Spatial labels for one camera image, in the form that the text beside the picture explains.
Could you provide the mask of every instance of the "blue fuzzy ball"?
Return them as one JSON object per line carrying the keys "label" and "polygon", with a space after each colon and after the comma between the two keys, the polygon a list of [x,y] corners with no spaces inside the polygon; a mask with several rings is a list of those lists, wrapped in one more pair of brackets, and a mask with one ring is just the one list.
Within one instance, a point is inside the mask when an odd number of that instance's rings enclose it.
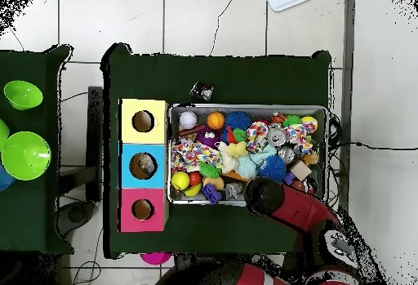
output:
{"label": "blue fuzzy ball", "polygon": [[258,171],[260,176],[281,182],[286,175],[286,164],[277,155],[265,159]]}
{"label": "blue fuzzy ball", "polygon": [[227,126],[231,127],[231,130],[239,127],[244,131],[248,129],[252,124],[252,120],[249,114],[242,111],[233,111],[225,117],[225,129]]}

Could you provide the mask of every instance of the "pink toy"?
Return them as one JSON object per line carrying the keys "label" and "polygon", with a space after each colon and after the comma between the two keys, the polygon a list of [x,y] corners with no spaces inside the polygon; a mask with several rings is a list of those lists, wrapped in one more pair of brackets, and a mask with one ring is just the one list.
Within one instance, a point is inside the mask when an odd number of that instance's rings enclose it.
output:
{"label": "pink toy", "polygon": [[171,254],[164,252],[140,254],[142,260],[150,265],[162,265],[170,260]]}

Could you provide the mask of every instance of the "lime green bowl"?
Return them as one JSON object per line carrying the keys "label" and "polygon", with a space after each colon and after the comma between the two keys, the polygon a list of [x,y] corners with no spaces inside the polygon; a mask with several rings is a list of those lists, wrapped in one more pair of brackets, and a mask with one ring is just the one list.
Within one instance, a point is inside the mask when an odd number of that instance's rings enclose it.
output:
{"label": "lime green bowl", "polygon": [[7,141],[7,138],[10,135],[9,127],[0,119],[0,153],[3,150],[4,144]]}
{"label": "lime green bowl", "polygon": [[2,151],[2,165],[17,180],[34,180],[51,162],[51,149],[39,135],[22,131],[10,136]]}
{"label": "lime green bowl", "polygon": [[34,84],[26,81],[11,81],[4,86],[4,95],[15,109],[24,111],[39,106],[43,94]]}

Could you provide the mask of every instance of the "toy block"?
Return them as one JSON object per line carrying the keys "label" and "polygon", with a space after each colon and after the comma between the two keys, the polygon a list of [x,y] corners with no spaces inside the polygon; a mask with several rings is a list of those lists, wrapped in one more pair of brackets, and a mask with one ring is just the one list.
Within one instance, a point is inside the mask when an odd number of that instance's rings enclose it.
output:
{"label": "toy block", "polygon": [[[141,176],[138,154],[148,154],[153,159],[155,170],[148,177]],[[165,145],[122,144],[122,188],[159,188],[167,186],[167,151]]]}
{"label": "toy block", "polygon": [[291,173],[296,176],[300,181],[303,181],[312,171],[305,165],[304,162],[299,160],[295,165],[291,167]]}
{"label": "toy block", "polygon": [[163,231],[168,219],[165,189],[122,189],[120,231]]}
{"label": "toy block", "polygon": [[167,103],[164,100],[119,99],[122,105],[122,142],[164,145]]}

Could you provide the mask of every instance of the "dark green table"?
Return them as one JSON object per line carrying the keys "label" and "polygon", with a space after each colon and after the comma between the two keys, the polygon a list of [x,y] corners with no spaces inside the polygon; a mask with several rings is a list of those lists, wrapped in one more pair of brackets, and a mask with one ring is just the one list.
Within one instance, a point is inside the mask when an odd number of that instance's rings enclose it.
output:
{"label": "dark green table", "polygon": [[0,192],[0,251],[42,251],[70,253],[71,246],[56,232],[58,203],[58,163],[60,138],[60,66],[71,47],[53,47],[44,53],[0,51],[0,86],[25,80],[38,86],[44,101],[35,109],[13,109],[0,91],[0,118],[11,134],[33,131],[51,146],[47,171],[36,180],[16,181]]}
{"label": "dark green table", "polygon": [[125,44],[103,57],[104,117],[104,253],[290,252],[296,234],[285,226],[252,216],[242,207],[171,205],[163,232],[118,233],[118,99],[197,102],[190,88],[201,81],[215,86],[211,103],[264,105],[328,104],[330,55],[256,58],[134,56]]}

